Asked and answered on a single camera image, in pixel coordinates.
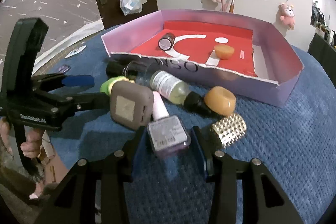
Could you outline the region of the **person's left hand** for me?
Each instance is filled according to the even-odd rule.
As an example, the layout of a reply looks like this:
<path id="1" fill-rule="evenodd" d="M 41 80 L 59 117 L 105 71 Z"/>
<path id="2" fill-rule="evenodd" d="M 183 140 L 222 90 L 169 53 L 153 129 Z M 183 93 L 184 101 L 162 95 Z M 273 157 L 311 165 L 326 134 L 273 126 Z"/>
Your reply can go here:
<path id="1" fill-rule="evenodd" d="M 1 139 L 7 151 L 13 155 L 9 141 L 10 125 L 5 117 L 1 117 Z M 41 153 L 42 137 L 44 130 L 39 128 L 31 129 L 26 135 L 26 141 L 21 144 L 23 155 L 31 159 L 38 157 Z"/>

